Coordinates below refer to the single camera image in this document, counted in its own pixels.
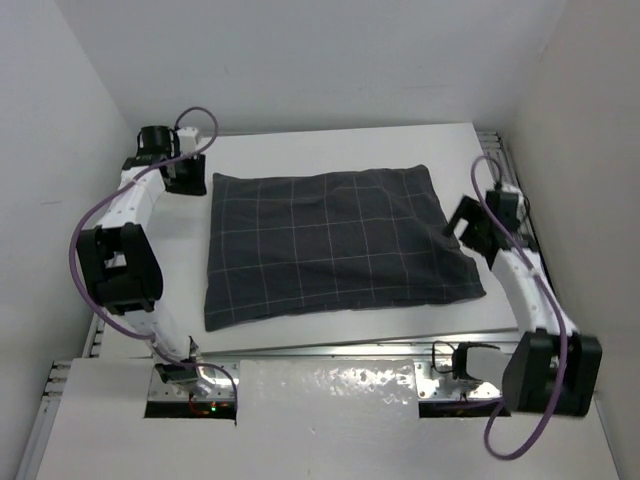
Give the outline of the dark plaid pillowcase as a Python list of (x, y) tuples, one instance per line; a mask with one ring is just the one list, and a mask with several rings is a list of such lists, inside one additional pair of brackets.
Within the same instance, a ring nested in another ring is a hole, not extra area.
[(423, 165), (212, 179), (204, 326), (485, 294)]

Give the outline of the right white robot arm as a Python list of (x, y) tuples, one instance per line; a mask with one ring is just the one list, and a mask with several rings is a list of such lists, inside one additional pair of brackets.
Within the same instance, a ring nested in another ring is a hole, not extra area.
[(583, 335), (564, 313), (544, 275), (537, 242), (518, 234), (528, 202), (518, 190), (493, 189), (484, 201), (461, 199), (443, 229), (447, 237), (461, 220), (461, 243), (480, 254), (501, 285), (520, 334), (512, 354), (487, 343), (463, 342), (452, 354), (450, 374), (459, 381), (485, 381), (500, 389), (508, 410), (543, 413), (560, 389), (554, 412), (588, 413), (602, 359), (602, 346)]

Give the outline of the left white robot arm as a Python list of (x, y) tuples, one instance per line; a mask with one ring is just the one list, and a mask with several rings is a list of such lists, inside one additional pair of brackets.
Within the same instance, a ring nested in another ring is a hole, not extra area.
[(89, 297), (123, 328), (142, 337), (166, 383), (189, 383), (196, 346), (162, 304), (164, 280), (146, 235), (163, 193), (203, 196), (204, 154), (195, 127), (147, 126), (125, 160), (120, 195), (92, 228), (79, 234), (76, 253)]

